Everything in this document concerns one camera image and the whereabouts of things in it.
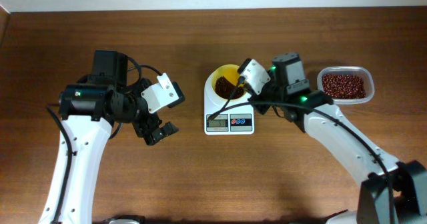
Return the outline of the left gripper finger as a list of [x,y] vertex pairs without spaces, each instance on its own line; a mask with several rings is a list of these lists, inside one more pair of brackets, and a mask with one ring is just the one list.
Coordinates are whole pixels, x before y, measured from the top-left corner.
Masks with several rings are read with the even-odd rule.
[[146,145],[155,145],[165,137],[163,129],[156,127],[155,129],[147,130],[143,134]]
[[163,127],[160,127],[160,128],[163,129],[163,132],[165,134],[164,138],[166,138],[170,135],[173,135],[179,131],[179,129],[171,122],[167,122]]

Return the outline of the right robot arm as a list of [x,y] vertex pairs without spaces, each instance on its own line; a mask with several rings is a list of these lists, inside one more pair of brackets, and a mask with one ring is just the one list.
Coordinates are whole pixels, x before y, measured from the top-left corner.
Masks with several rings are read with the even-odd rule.
[[279,107],[284,117],[319,141],[360,187],[356,211],[343,211],[327,223],[425,223],[426,168],[404,163],[379,148],[352,125],[323,91],[312,91],[298,53],[275,57],[270,70],[254,59],[238,69],[264,114]]

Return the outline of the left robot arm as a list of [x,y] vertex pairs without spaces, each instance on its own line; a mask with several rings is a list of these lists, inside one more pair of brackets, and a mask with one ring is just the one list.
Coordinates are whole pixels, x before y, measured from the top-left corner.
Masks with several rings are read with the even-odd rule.
[[59,112],[49,110],[60,130],[59,151],[40,223],[91,223],[93,198],[103,151],[114,127],[132,124],[136,135],[155,145],[177,133],[157,111],[184,102],[179,85],[166,73],[157,83],[139,76],[127,84],[128,65],[143,65],[117,51],[96,50],[91,73],[60,94]]

